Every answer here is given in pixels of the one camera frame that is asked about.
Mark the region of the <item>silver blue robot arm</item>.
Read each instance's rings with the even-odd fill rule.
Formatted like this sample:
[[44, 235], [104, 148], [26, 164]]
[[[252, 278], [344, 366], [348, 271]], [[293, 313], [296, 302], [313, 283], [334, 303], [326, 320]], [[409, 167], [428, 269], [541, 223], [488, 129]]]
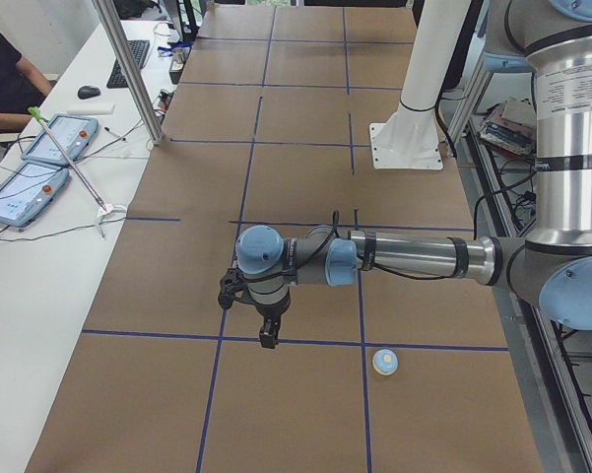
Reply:
[[536, 223], [522, 238], [430, 238], [320, 226], [284, 238], [245, 230], [218, 301], [253, 305], [261, 344], [278, 343], [299, 284], [350, 285], [379, 269], [418, 280], [470, 278], [509, 289], [550, 320], [592, 330], [592, 1], [494, 1], [487, 47], [536, 72]]

